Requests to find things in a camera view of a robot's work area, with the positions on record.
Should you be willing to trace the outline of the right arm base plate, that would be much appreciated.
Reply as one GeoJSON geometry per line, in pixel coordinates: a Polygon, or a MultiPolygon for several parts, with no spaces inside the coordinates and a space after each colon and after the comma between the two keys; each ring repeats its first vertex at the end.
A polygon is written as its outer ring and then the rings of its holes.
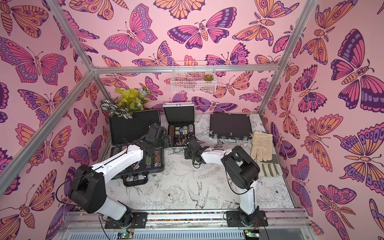
{"type": "Polygon", "coordinates": [[[251,215],[247,215],[241,210],[226,211],[223,215],[228,227],[268,227],[269,223],[265,211],[255,210],[251,215]]]}

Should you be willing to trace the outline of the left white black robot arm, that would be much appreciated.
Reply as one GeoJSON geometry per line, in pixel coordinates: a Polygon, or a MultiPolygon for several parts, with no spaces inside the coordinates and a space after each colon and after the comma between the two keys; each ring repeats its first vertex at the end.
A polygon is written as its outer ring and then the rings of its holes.
{"type": "Polygon", "coordinates": [[[107,216],[127,228],[132,224],[132,210],[107,195],[107,183],[120,172],[165,146],[166,128],[153,124],[146,135],[133,141],[117,155],[98,164],[80,166],[72,180],[69,198],[89,214],[107,216]]]}

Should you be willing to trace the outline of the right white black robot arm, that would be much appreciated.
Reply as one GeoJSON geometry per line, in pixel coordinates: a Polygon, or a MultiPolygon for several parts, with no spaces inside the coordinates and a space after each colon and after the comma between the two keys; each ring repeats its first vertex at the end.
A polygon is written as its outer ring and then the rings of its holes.
{"type": "Polygon", "coordinates": [[[191,136],[185,142],[184,155],[193,161],[193,165],[217,164],[225,169],[230,189],[240,196],[240,211],[246,216],[257,212],[256,188],[260,167],[255,160],[241,147],[230,150],[202,147],[198,140],[191,136]]]}

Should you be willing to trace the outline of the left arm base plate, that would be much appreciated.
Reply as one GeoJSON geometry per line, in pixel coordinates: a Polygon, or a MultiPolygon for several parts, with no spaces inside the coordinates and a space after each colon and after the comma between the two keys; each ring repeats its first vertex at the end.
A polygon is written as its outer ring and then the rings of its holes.
{"type": "Polygon", "coordinates": [[[147,212],[129,212],[120,220],[107,218],[105,223],[106,229],[144,229],[148,218],[147,212]]]}

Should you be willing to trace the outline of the black aluminium poker case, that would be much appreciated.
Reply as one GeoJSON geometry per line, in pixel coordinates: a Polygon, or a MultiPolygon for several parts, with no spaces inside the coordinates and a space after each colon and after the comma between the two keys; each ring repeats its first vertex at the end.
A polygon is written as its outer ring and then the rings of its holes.
{"type": "Polygon", "coordinates": [[[210,115],[209,137],[226,141],[248,141],[253,136],[249,115],[213,113],[210,115]]]}

